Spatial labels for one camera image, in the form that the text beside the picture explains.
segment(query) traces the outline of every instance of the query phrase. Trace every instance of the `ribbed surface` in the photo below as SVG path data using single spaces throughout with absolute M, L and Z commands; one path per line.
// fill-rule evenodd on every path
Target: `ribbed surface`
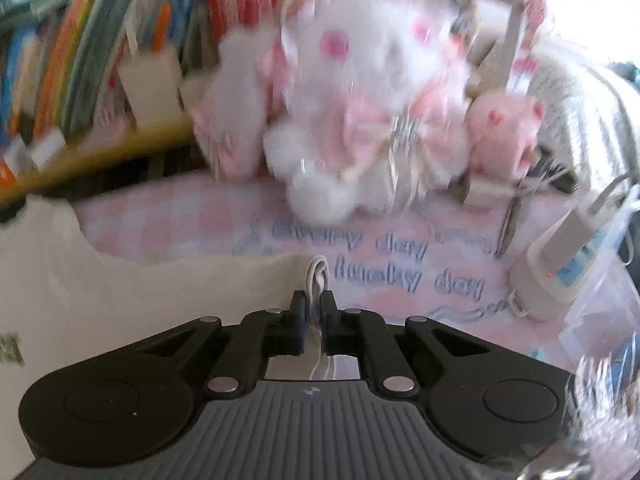
M 444 446 L 415 406 L 363 381 L 264 381 L 210 402 L 173 447 L 142 462 L 89 470 L 37 461 L 20 480 L 497 479 Z

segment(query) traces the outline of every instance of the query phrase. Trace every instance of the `pink mat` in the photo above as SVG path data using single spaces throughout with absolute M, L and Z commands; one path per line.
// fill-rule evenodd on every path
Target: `pink mat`
M 289 212 L 284 188 L 272 180 L 220 186 L 209 173 L 191 173 L 98 196 L 76 212 L 97 250 L 133 260 L 324 254 L 340 308 L 359 306 L 399 322 L 429 316 L 573 369 L 582 352 L 614 351 L 638 326 L 640 300 L 622 264 L 612 264 L 579 327 L 516 318 L 506 303 L 506 271 L 576 201 L 536 197 L 500 260 L 493 253 L 504 209 L 473 211 L 436 195 L 396 218 L 362 215 L 340 228 L 311 228 Z M 612 294 L 614 307 L 607 305 Z

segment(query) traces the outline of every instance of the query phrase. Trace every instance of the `green tag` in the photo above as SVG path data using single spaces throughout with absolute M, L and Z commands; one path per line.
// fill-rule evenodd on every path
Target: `green tag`
M 18 346 L 17 333 L 0 334 L 0 364 L 8 363 L 24 366 L 24 359 Z

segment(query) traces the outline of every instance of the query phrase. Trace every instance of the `pink plush pig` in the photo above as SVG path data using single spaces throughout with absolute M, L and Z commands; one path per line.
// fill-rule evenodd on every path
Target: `pink plush pig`
M 497 90 L 480 94 L 466 115 L 469 171 L 507 182 L 526 176 L 544 117 L 542 103 L 533 97 Z

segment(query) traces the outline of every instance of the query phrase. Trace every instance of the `white electronic device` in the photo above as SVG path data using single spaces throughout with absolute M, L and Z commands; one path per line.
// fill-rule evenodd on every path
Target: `white electronic device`
M 509 270 L 510 304 L 516 313 L 546 321 L 564 317 L 572 306 L 586 306 L 617 257 L 630 216 L 640 204 L 636 184 L 620 208 L 605 205 L 628 177 L 616 178 L 600 195 L 589 193 L 518 257 Z

